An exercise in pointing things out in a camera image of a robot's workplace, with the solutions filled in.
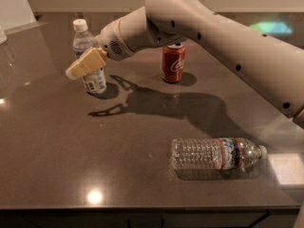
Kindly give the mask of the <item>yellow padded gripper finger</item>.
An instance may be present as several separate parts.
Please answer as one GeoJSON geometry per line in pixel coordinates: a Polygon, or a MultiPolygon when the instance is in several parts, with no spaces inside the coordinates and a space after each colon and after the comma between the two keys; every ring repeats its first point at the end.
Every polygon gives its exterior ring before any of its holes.
{"type": "Polygon", "coordinates": [[[97,69],[106,65],[106,52],[100,47],[91,47],[87,49],[79,59],[77,59],[66,70],[66,76],[71,80],[84,77],[97,69]]]}

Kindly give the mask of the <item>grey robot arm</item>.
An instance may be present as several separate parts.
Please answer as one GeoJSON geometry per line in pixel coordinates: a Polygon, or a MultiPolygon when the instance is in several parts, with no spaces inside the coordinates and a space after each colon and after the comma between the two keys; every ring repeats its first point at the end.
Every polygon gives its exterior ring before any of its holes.
{"type": "Polygon", "coordinates": [[[199,0],[145,0],[144,6],[108,24],[67,70],[72,80],[145,48],[190,39],[233,71],[295,124],[304,127],[304,50],[243,26],[199,0]]]}

